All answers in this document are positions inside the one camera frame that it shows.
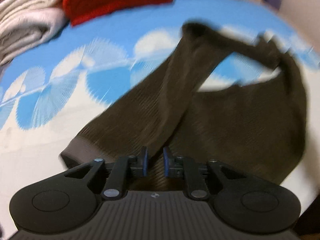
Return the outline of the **dark brown corduroy pants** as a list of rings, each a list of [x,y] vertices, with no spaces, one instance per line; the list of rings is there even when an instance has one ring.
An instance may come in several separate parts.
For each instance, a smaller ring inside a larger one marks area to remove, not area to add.
[[[231,53],[250,57],[279,74],[265,82],[202,92],[201,85]],[[96,158],[113,162],[138,155],[151,160],[149,176],[134,189],[172,190],[161,152],[198,163],[215,159],[280,184],[305,148],[306,92],[294,59],[273,41],[256,45],[189,22],[173,53],[142,82],[90,121],[61,152],[68,168]]]

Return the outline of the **blue white patterned bedsheet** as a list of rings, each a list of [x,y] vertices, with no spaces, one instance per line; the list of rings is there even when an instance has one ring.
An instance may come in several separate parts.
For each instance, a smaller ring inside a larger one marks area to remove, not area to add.
[[[122,10],[76,27],[14,58],[1,79],[1,229],[16,232],[9,202],[21,188],[62,172],[59,155],[76,134],[155,69],[181,26],[201,20],[252,42],[259,33],[292,51],[309,90],[312,144],[283,186],[306,210],[319,182],[319,52],[279,15],[246,0],[175,0]]]

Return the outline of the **white folded quilt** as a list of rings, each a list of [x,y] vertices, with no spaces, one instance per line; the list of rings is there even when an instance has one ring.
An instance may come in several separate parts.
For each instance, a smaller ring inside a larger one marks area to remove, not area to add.
[[[67,22],[62,0],[1,0],[1,65],[53,38]]]

